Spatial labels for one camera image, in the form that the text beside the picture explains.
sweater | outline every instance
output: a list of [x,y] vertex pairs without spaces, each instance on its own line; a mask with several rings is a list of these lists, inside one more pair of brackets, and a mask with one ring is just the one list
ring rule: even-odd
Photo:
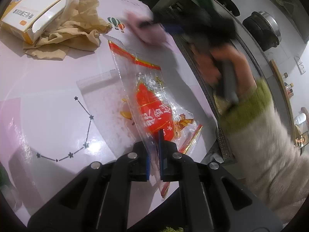
[[289,222],[309,194],[309,155],[291,142],[265,81],[221,117],[248,189]]

human hand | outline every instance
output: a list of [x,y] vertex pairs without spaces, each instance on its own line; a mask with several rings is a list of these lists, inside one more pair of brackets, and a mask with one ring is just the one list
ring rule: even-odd
[[[211,56],[199,53],[194,46],[191,47],[194,54],[194,59],[198,64],[203,79],[210,85],[215,85],[221,78],[221,73],[214,66]],[[234,70],[237,77],[237,96],[241,98],[245,93],[255,85],[255,81],[249,66],[249,63],[242,53],[235,49],[230,44],[225,44],[222,47],[210,50],[211,55],[216,60],[230,60],[234,65]]]

wall outlet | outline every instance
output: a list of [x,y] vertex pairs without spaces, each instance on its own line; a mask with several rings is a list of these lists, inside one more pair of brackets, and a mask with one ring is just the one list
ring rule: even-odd
[[298,68],[299,68],[300,74],[303,75],[303,74],[306,72],[305,66],[304,66],[303,64],[300,64],[300,65],[298,66]]
[[300,58],[300,56],[295,56],[294,57],[294,59],[295,59],[295,62],[297,63],[297,65],[301,65],[302,64],[302,59]]

silver rivet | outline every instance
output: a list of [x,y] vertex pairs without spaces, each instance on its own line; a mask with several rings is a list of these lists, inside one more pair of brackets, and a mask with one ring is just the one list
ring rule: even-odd
[[180,159],[182,157],[181,153],[173,153],[173,158],[174,159]]
[[101,163],[95,161],[95,162],[92,162],[90,166],[91,166],[92,169],[99,169],[100,166],[101,166]]
[[136,159],[137,158],[137,153],[128,153],[128,157],[130,158],[130,159]]
[[211,169],[213,169],[213,170],[217,170],[217,169],[219,168],[219,164],[216,163],[216,162],[211,162],[211,163],[209,164],[209,167],[210,167]]

white and orange box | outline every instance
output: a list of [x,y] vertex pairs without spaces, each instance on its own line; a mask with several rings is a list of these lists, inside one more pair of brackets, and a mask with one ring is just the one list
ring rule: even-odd
[[34,44],[44,29],[63,11],[65,0],[16,0],[5,10],[0,26]]

